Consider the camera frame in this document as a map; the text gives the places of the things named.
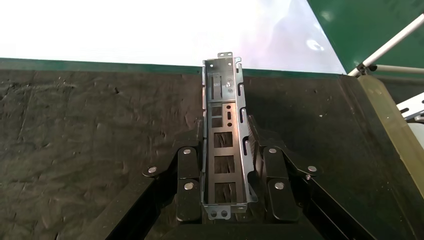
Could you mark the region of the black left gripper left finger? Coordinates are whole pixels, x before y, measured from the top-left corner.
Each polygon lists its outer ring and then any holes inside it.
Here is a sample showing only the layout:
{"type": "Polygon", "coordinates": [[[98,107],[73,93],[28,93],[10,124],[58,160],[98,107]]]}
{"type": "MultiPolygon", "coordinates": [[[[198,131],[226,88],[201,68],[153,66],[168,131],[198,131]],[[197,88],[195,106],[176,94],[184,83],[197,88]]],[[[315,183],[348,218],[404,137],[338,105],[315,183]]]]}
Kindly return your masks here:
{"type": "Polygon", "coordinates": [[[194,129],[176,135],[171,147],[137,172],[79,239],[144,239],[173,200],[178,223],[199,223],[203,125],[198,118],[194,129]]]}

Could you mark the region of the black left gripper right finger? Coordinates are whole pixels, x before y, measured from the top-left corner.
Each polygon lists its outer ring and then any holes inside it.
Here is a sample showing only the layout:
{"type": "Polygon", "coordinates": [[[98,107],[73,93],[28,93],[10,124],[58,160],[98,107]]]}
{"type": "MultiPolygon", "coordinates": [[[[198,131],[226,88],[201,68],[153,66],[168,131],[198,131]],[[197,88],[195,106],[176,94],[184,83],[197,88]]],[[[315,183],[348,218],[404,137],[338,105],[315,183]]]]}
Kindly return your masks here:
{"type": "Polygon", "coordinates": [[[256,175],[261,179],[266,240],[373,240],[360,219],[344,207],[318,177],[320,169],[289,150],[276,132],[248,116],[256,175]]]}

